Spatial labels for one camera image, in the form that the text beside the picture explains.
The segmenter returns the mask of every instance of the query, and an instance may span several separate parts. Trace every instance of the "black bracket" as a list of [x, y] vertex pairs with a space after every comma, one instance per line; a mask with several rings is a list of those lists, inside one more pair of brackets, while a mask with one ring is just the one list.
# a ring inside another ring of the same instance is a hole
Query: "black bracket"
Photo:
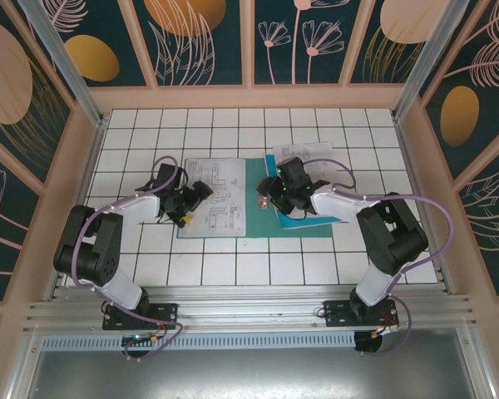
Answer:
[[377, 327], [389, 324], [388, 317], [395, 324], [399, 324], [396, 303], [389, 298], [384, 299], [376, 306], [368, 308], [364, 320], [358, 319], [351, 310], [350, 301], [325, 301], [324, 308], [320, 309], [319, 316], [325, 318], [327, 327]]
[[[149, 318], [159, 319], [162, 322], [177, 321], [177, 303], [150, 303]], [[104, 331], [133, 331], [133, 330], [157, 330], [159, 326], [155, 323], [143, 322], [137, 318], [123, 313], [114, 306], [107, 305], [103, 315]], [[175, 329], [175, 326], [166, 326], [167, 330]]]

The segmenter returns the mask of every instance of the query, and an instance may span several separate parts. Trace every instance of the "paper sheet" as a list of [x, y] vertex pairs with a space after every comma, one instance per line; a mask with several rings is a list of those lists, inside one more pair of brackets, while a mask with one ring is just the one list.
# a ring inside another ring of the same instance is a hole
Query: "paper sheet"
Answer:
[[180, 229], [178, 237], [246, 236], [246, 160], [190, 159], [185, 163], [189, 184], [201, 180], [214, 193], [192, 214], [191, 222]]
[[[273, 150], [276, 164], [294, 156], [299, 157], [303, 162], [318, 158], [333, 158], [333, 147], [331, 146], [330, 141], [313, 144], [276, 145]], [[314, 162], [313, 164], [305, 165], [304, 169], [313, 182], [318, 180], [336, 180], [334, 177], [336, 174], [336, 166], [330, 162]], [[303, 210], [294, 209], [289, 214], [289, 217], [292, 219], [302, 219], [304, 215], [305, 212], [303, 212]], [[321, 216], [307, 214], [307, 219], [309, 218], [321, 218]]]

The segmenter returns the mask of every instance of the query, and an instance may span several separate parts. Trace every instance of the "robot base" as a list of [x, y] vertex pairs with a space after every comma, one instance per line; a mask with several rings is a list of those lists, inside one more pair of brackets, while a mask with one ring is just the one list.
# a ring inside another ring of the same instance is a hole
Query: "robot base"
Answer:
[[376, 306], [368, 308], [364, 320], [359, 320], [357, 315], [351, 310], [350, 301], [325, 301], [324, 313], [325, 324], [327, 327], [373, 327], [384, 326], [388, 324], [390, 318], [396, 325], [399, 324], [396, 303], [392, 299], [384, 299]]
[[[149, 318], [158, 318], [162, 322], [177, 321], [177, 303], [150, 303]], [[101, 328], [104, 331], [137, 331], [157, 330], [159, 326], [154, 323], [143, 322], [123, 313], [114, 306], [107, 305], [103, 316]], [[166, 326], [167, 330], [175, 329], [175, 326]]]

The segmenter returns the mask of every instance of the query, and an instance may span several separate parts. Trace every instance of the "green mat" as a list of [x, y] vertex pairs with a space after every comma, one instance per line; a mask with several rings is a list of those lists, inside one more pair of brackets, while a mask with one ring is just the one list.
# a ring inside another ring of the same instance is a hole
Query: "green mat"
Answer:
[[264, 159], [246, 160], [246, 237], [259, 239], [333, 236], [330, 224], [302, 229], [282, 228], [272, 204], [268, 209], [259, 207], [259, 195], [256, 188], [265, 177]]

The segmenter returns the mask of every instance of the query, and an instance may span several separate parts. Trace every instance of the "vent grille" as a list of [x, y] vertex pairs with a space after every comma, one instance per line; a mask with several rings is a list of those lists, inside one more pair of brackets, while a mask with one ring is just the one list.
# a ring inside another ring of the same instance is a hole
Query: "vent grille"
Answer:
[[[166, 350], [276, 349], [295, 347], [354, 347], [354, 332], [271, 332], [240, 334], [185, 334]], [[44, 352], [121, 351], [129, 336], [53, 336], [42, 343]], [[159, 347], [165, 340], [141, 342], [130, 351]]]

